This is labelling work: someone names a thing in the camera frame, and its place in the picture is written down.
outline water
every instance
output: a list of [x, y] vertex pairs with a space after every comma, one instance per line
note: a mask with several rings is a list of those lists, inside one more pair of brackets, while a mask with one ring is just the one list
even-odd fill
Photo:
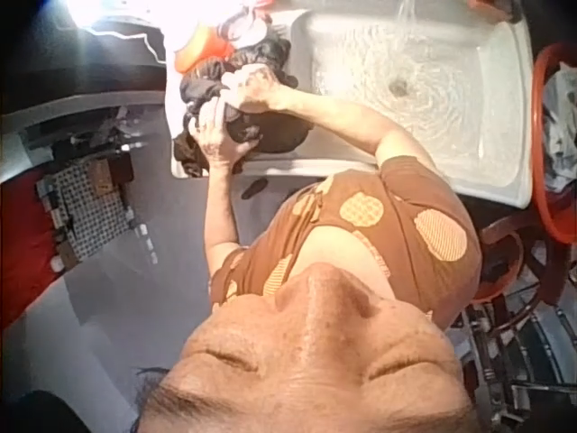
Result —
[[474, 169], [482, 113], [476, 46], [426, 34], [415, 0], [401, 0], [394, 23], [338, 24], [312, 34], [313, 90], [368, 104], [405, 126], [441, 165]]

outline checkered fabric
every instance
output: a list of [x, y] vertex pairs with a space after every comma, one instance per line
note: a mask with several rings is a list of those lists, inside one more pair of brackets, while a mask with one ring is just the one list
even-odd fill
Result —
[[114, 191], [98, 197], [90, 184], [87, 164], [69, 167], [53, 179], [62, 217], [73, 221], [68, 237], [79, 261], [128, 230], [120, 194]]

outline black cloth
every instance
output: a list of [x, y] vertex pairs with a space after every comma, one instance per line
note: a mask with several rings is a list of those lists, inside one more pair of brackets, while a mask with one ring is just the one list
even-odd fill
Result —
[[[190, 120], [198, 117], [200, 107], [212, 97], [218, 97], [226, 88], [221, 77], [225, 72], [234, 72], [244, 65], [263, 63], [274, 72], [280, 83], [296, 88], [298, 80], [286, 74], [282, 68], [289, 58], [290, 42], [278, 37], [269, 37], [256, 45], [235, 51], [227, 59], [212, 58], [198, 64], [189, 71], [180, 83], [180, 97], [187, 104], [183, 118], [183, 132], [174, 140], [174, 158], [179, 161], [186, 174], [198, 177], [208, 163], [196, 141], [188, 133]], [[237, 143], [259, 140], [252, 152], [284, 153], [296, 149], [307, 138], [312, 124], [293, 115], [281, 113], [246, 114], [232, 106], [224, 113], [226, 129]], [[239, 161], [234, 172], [242, 170]]]
[[3, 407], [8, 433], [90, 433], [70, 406], [46, 391], [34, 391]]

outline cable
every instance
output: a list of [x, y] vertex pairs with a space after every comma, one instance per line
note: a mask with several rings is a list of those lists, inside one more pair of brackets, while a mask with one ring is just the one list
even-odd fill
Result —
[[115, 38], [122, 39], [123, 41], [142, 39], [144, 41], [144, 45], [146, 45], [146, 49], [154, 56], [154, 59], [156, 60], [156, 62], [159, 63], [160, 65], [166, 65], [166, 61], [161, 60], [159, 58], [159, 55], [157, 54], [157, 52], [152, 48], [152, 46], [148, 42], [148, 34], [146, 34], [146, 33], [137, 33], [137, 34], [128, 34], [127, 35], [127, 34], [121, 34], [119, 32], [109, 32], [109, 31], [100, 32], [100, 31], [94, 30], [92, 27], [83, 27], [83, 29], [86, 30], [87, 32], [91, 33], [91, 34], [94, 34], [95, 36], [113, 36]]
[[159, 58], [158, 53], [156, 52], [156, 50], [154, 50], [152, 48], [152, 46], [150, 45], [150, 43], [148, 42], [148, 34], [146, 33], [137, 33], [137, 34], [121, 34], [119, 32], [111, 32], [111, 31], [98, 31], [98, 30], [94, 30], [92, 27], [64, 27], [62, 25], [60, 25], [58, 23], [58, 21], [56, 19], [52, 19], [55, 27], [62, 31], [62, 32], [74, 32], [77, 31], [79, 29], [85, 30], [91, 34], [94, 34], [95, 36], [113, 36], [115, 38], [118, 39], [122, 39], [123, 41], [129, 41], [129, 40], [134, 40], [134, 39], [142, 39], [144, 41], [144, 45], [146, 45], [146, 49], [154, 56], [154, 59], [156, 60], [156, 62], [160, 65], [166, 65], [166, 61], [165, 60], [161, 60]]

